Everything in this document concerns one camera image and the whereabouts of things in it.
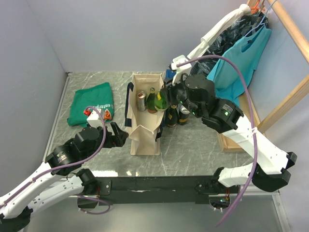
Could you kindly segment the green glass bottle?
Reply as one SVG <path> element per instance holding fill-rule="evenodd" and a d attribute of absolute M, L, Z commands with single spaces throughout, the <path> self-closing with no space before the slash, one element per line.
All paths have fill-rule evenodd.
<path fill-rule="evenodd" d="M 175 127 L 178 121 L 177 105 L 171 105 L 167 114 L 167 126 Z"/>
<path fill-rule="evenodd" d="M 155 108 L 155 96 L 156 96 L 156 93 L 155 93 L 155 88 L 154 87 L 151 87 L 150 88 L 150 93 L 148 95 L 148 98 L 147 98 L 147 110 L 149 113 L 151 114 L 154 114 L 157 112 L 157 109 Z"/>
<path fill-rule="evenodd" d="M 154 103 L 156 110 L 158 111 L 167 110 L 170 106 L 168 91 L 166 89 L 162 89 L 159 92 L 157 92 L 154 99 Z"/>

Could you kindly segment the silver top can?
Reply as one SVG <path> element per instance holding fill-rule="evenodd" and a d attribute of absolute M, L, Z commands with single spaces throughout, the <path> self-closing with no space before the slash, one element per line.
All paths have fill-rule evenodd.
<path fill-rule="evenodd" d="M 179 110 L 178 124 L 185 125 L 188 121 L 189 116 L 190 111 L 188 111 L 184 106 L 181 106 Z"/>

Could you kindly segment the red top drink can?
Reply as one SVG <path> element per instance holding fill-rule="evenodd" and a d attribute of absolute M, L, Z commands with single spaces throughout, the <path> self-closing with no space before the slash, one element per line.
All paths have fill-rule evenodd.
<path fill-rule="evenodd" d="M 147 95 L 142 90 L 137 92 L 137 108 L 141 112 L 147 110 Z"/>

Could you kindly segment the beige canvas tote bag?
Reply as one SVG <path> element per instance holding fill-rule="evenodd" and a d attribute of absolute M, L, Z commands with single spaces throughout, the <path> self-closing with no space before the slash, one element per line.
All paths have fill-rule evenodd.
<path fill-rule="evenodd" d="M 147 95 L 150 88 L 159 91 L 163 86 L 162 74 L 132 74 L 132 80 L 127 85 L 125 105 L 125 127 L 131 140 L 130 154 L 133 156 L 160 155 L 161 122 L 164 112 L 154 114 L 138 109 L 138 92 Z"/>

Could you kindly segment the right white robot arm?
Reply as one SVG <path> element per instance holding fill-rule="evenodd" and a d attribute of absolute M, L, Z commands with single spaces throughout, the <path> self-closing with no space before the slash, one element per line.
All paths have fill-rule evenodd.
<path fill-rule="evenodd" d="M 232 101 L 218 98 L 214 82 L 200 74 L 182 74 L 173 84 L 167 80 L 163 93 L 172 105 L 181 104 L 207 127 L 238 144 L 255 161 L 236 168 L 218 168 L 212 177 L 213 190 L 253 183 L 266 192 L 274 192 L 288 185 L 291 174 L 288 169 L 295 165 L 297 156 L 276 147 Z"/>

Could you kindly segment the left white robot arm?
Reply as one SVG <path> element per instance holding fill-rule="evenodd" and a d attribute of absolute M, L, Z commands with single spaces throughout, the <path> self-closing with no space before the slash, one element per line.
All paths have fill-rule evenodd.
<path fill-rule="evenodd" d="M 18 232 L 38 212 L 75 195 L 91 194 L 98 182 L 82 164 L 102 148 L 122 147 L 128 133 L 115 122 L 112 132 L 88 126 L 63 145 L 56 147 L 39 168 L 14 190 L 0 199 L 0 230 Z"/>

